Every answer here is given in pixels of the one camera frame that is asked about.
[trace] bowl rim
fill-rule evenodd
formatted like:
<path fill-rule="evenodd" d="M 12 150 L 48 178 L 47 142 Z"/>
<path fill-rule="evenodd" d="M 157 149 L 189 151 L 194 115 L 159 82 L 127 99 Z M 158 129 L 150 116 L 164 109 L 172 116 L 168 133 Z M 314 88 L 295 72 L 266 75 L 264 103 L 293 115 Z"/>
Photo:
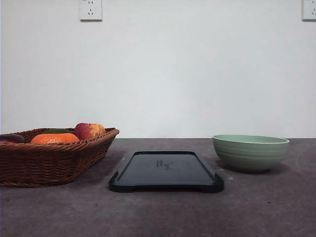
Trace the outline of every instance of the bowl rim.
<path fill-rule="evenodd" d="M 266 138 L 276 138 L 281 139 L 283 142 L 239 142 L 239 141 L 228 141 L 225 139 L 216 138 L 216 136 L 244 136 L 244 137 L 266 137 Z M 286 144 L 290 141 L 285 138 L 279 138 L 279 137 L 269 137 L 269 136 L 258 136 L 258 135 L 242 135 L 242 134 L 217 134 L 212 136 L 213 139 L 225 141 L 225 142 L 235 142 L 235 143 L 246 143 L 246 144 Z"/>

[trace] bowl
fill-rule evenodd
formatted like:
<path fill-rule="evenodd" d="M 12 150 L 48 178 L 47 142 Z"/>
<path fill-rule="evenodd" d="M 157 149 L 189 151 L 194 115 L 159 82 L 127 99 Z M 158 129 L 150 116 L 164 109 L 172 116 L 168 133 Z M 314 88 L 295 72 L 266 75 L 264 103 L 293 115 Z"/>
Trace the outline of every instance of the bowl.
<path fill-rule="evenodd" d="M 213 136 L 217 156 L 227 165 L 250 172 L 262 172 L 281 162 L 289 140 L 248 135 Z"/>

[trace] green vegetable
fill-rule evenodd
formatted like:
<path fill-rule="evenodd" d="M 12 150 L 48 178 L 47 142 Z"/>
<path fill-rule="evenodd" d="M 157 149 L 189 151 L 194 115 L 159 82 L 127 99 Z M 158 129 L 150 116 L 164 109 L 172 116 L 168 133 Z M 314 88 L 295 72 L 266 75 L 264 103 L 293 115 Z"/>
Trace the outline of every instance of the green vegetable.
<path fill-rule="evenodd" d="M 71 133 L 71 131 L 64 128 L 51 128 L 45 130 L 42 134 L 60 134 L 60 133 Z"/>

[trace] red apple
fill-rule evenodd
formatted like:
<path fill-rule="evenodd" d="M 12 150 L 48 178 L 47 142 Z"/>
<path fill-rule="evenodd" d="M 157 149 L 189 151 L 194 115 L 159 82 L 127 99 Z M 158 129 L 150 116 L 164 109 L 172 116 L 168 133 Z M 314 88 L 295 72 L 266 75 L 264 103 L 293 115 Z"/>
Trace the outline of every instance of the red apple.
<path fill-rule="evenodd" d="M 0 143 L 2 142 L 25 143 L 25 139 L 17 134 L 3 134 L 0 135 Z"/>
<path fill-rule="evenodd" d="M 103 136 L 105 133 L 104 127 L 97 123 L 78 123 L 74 130 L 74 135 L 80 140 L 90 139 L 95 136 Z"/>

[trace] orange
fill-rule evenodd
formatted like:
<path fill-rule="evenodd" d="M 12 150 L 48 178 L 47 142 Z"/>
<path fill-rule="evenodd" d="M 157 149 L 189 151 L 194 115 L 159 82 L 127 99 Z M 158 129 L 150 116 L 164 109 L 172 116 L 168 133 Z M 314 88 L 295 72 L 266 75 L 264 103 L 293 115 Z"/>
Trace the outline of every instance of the orange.
<path fill-rule="evenodd" d="M 35 136 L 31 143 L 71 143 L 78 142 L 79 138 L 71 133 L 60 133 L 60 134 L 40 134 Z"/>

